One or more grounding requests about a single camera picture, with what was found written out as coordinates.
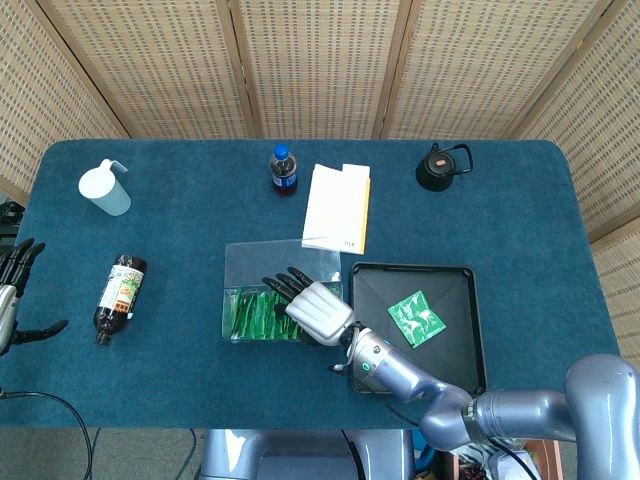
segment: blue tablecloth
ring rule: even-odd
[[[567,162],[545,141],[473,141],[473,173],[442,193],[415,166],[429,141],[291,141],[299,189],[280,197],[268,161],[275,142],[79,140],[44,156],[20,238],[47,244],[19,307],[22,328],[67,329],[15,346],[0,385],[73,403],[89,425],[149,427],[400,427],[371,396],[326,367],[339,348],[230,344],[220,338],[226,243],[299,238],[315,163],[371,166],[364,257],[466,264],[476,274],[491,388],[561,388],[566,368],[617,352]],[[453,142],[442,142],[448,146]],[[132,206],[110,217],[78,179],[120,160]],[[94,344],[97,301],[117,253],[147,260],[136,315],[110,347]],[[424,403],[400,407],[419,417]],[[0,404],[0,422],[73,425],[54,402]]]

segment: notepad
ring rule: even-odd
[[[367,166],[344,164],[336,170],[316,164],[302,244],[364,254],[370,185]]]

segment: humanoid robot hand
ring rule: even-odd
[[[353,310],[320,282],[314,282],[295,267],[292,275],[278,273],[262,281],[290,303],[285,312],[322,345],[338,345],[340,337],[355,323]]]

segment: kettle handle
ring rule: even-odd
[[[445,148],[444,150],[440,150],[441,152],[448,152],[449,150],[457,150],[459,148],[464,148],[467,152],[467,157],[469,158],[469,168],[465,168],[463,170],[456,170],[455,172],[451,172],[451,175],[460,175],[461,173],[469,173],[473,170],[473,157],[471,156],[471,150],[469,149],[469,145],[466,143],[458,143],[453,147]]]

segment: plastic bottle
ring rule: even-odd
[[[138,296],[147,262],[131,255],[120,254],[111,268],[93,324],[98,331],[96,343],[108,345],[111,335],[122,329],[133,316],[133,306]]]
[[[276,145],[271,157],[273,188],[280,195],[293,195],[298,189],[296,158],[286,145]]]

